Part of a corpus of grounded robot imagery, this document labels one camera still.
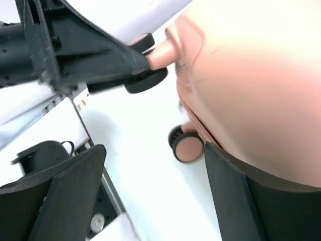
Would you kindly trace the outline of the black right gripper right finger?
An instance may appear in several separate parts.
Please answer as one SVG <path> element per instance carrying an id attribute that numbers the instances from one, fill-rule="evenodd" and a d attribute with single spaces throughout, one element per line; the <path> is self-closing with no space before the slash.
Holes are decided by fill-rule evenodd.
<path id="1" fill-rule="evenodd" d="M 320 240 L 320 188 L 291 182 L 205 145 L 222 240 Z"/>

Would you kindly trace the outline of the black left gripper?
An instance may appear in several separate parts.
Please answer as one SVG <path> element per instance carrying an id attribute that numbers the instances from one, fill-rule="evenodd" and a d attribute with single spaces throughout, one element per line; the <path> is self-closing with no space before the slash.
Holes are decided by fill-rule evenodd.
<path id="1" fill-rule="evenodd" d="M 1 87 L 39 80 L 103 82 L 148 70 L 146 57 L 66 1 L 16 1 L 20 23 L 1 23 Z"/>

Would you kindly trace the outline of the pink hard-shell suitcase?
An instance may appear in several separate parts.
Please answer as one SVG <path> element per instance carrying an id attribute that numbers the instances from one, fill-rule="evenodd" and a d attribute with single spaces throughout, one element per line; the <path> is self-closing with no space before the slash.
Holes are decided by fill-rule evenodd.
<path id="1" fill-rule="evenodd" d="M 320 187 L 320 1 L 192 1 L 146 58 L 174 64 L 206 141 Z"/>

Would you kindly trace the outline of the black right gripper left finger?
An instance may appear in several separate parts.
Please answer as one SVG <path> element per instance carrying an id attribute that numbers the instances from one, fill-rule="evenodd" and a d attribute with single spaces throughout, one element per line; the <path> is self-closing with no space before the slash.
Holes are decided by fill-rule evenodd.
<path id="1" fill-rule="evenodd" d="M 106 149 L 87 151 L 1 187 L 1 240 L 85 240 Z"/>

